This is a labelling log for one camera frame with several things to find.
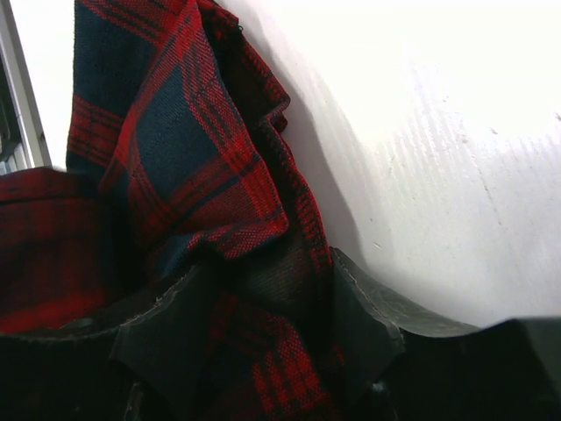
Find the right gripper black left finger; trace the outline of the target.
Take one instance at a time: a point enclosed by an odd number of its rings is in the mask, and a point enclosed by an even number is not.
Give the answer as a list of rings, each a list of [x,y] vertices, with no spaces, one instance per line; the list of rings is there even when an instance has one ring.
[[[211,264],[60,329],[1,338],[3,420],[190,420],[210,313]]]

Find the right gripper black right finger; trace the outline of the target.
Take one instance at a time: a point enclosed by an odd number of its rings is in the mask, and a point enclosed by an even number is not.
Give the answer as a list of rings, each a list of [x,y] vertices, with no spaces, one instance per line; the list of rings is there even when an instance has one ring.
[[[352,419],[559,419],[559,318],[479,328],[407,299],[338,249],[331,256]]]

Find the red black plaid skirt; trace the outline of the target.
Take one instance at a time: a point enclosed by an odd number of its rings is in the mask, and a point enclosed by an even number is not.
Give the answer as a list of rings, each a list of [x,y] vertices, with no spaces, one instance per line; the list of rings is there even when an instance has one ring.
[[[289,96],[213,1],[75,3],[66,170],[1,179],[1,338],[213,265],[190,420],[342,420],[332,264]]]

